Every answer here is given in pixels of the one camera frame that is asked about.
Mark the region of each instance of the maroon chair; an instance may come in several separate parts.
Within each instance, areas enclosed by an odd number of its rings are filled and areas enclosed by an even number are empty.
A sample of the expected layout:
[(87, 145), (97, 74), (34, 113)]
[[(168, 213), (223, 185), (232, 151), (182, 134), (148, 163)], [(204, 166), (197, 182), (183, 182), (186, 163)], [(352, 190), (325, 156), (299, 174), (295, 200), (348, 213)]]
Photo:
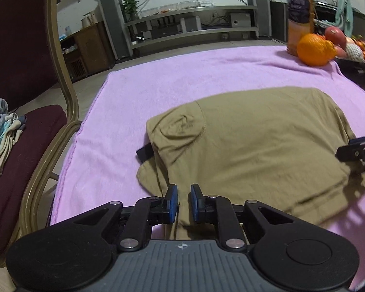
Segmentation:
[(21, 236), (37, 230), (37, 208), (52, 170), (79, 129), (79, 107), (58, 39), (56, 0), (0, 0), (0, 98), (10, 110), (59, 83), (59, 105), (27, 113), (27, 127), (0, 176), (0, 267)]

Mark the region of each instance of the plastic container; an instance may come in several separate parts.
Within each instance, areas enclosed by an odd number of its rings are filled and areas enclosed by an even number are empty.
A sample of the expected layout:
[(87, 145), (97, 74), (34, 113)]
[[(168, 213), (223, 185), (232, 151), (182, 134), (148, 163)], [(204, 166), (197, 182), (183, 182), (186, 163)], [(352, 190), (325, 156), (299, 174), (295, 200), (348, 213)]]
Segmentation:
[(171, 11), (177, 11), (179, 9), (179, 5), (177, 3), (164, 5), (160, 7), (160, 13), (166, 13)]
[(65, 34), (66, 34), (66, 36), (70, 36), (72, 34), (72, 30), (70, 29), (70, 26), (65, 27)]
[(140, 18), (144, 18), (146, 16), (152, 16), (152, 15), (156, 15), (160, 13), (160, 8), (151, 8), (151, 9), (146, 9), (144, 11), (141, 11), (139, 13)]
[(180, 9), (191, 9), (191, 8), (197, 8), (199, 6), (199, 1), (185, 1), (179, 3)]
[(200, 6), (214, 6), (214, 4), (211, 1), (200, 1)]
[(297, 56), (300, 39), (314, 32), (313, 0), (288, 0), (288, 48), (287, 52)]

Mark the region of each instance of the chair seat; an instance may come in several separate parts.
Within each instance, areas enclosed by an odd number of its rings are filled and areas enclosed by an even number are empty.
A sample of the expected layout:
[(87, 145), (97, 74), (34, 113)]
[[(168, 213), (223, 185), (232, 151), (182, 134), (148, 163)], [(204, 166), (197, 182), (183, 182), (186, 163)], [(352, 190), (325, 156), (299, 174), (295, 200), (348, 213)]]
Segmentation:
[(43, 153), (67, 124), (59, 105), (41, 107), (26, 114), (26, 128), (14, 145), (0, 176), (0, 255), (18, 221), (24, 190)]

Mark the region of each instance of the folded shirt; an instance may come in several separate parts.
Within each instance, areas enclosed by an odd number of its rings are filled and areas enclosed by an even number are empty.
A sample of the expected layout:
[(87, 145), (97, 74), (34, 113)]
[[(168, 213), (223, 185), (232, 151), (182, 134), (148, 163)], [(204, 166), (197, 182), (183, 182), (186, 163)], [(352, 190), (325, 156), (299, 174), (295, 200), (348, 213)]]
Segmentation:
[(155, 156), (139, 183), (164, 196), (170, 183), (180, 208), (170, 238), (200, 237), (189, 192), (255, 199), (319, 224), (365, 191), (361, 162), (337, 160), (338, 147), (355, 138), (345, 115), (325, 93), (283, 87), (230, 92), (187, 103), (146, 123)]

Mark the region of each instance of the tv stand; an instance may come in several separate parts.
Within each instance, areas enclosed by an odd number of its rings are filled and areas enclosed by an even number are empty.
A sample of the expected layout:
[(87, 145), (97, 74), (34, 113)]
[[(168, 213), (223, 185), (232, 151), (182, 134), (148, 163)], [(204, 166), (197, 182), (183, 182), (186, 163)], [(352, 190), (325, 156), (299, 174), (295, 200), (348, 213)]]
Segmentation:
[[(160, 28), (177, 26), (180, 24), (180, 18), (201, 16), (205, 12), (223, 12), (229, 13), (247, 13), (250, 15), (251, 27), (231, 27), (231, 23), (224, 23), (216, 26), (203, 26), (202, 30), (191, 31), (187, 33), (171, 32), (168, 36), (150, 38), (143, 40), (144, 31), (154, 31)], [(206, 42), (221, 41), (224, 36), (222, 34), (233, 34), (234, 40), (249, 38), (257, 39), (258, 26), (256, 20), (257, 7), (253, 5), (237, 5), (237, 6), (205, 6), (198, 8), (182, 9), (177, 11), (169, 11), (165, 13), (147, 16), (141, 19), (125, 23), (127, 30), (128, 45), (134, 51), (135, 55), (140, 55), (141, 51), (145, 53), (165, 50), (168, 48), (176, 48), (178, 46), (187, 46), (187, 44), (203, 44)]]

